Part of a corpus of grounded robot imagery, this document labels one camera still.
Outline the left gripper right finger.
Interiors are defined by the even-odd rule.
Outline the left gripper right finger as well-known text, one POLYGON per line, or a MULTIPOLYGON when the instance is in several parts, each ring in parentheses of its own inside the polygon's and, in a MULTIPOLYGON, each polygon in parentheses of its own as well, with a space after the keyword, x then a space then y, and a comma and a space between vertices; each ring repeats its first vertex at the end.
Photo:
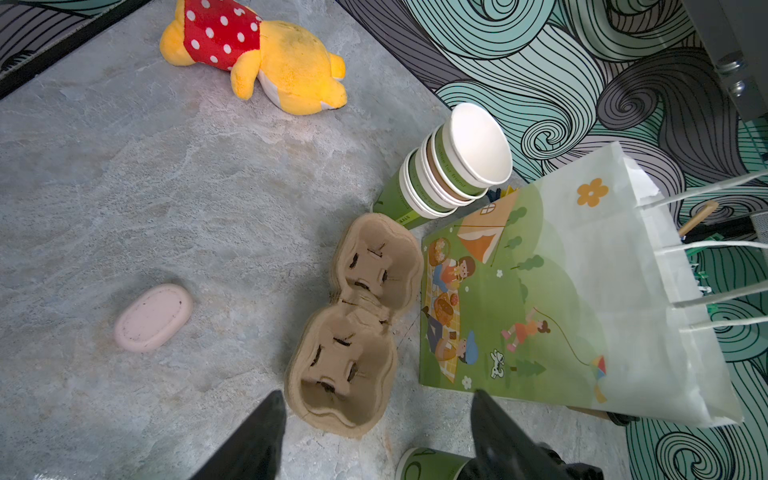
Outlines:
POLYGON ((471 404, 470 479, 570 479, 483 390, 471 404))

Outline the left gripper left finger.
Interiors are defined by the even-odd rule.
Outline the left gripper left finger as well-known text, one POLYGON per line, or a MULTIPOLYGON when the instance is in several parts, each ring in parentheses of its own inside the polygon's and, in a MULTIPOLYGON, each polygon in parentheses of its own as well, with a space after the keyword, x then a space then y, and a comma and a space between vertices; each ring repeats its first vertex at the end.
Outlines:
POLYGON ((283 394, 274 390, 191 479, 276 479, 286 422, 283 394))

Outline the green paper coffee cup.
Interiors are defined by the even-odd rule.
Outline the green paper coffee cup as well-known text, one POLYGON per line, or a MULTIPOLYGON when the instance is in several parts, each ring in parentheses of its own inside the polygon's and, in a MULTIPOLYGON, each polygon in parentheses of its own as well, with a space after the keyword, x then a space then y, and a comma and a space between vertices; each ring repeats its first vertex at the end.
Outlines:
POLYGON ((398 462, 396 480, 455 480, 470 462, 469 457, 414 447, 407 450, 398 462))

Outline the white paper takeout bag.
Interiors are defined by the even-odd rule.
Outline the white paper takeout bag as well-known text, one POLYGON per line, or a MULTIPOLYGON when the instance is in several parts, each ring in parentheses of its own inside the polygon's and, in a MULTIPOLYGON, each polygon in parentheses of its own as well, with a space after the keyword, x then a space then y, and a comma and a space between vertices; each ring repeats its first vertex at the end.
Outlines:
POLYGON ((615 142, 426 236, 420 383, 740 422, 670 204, 615 142))

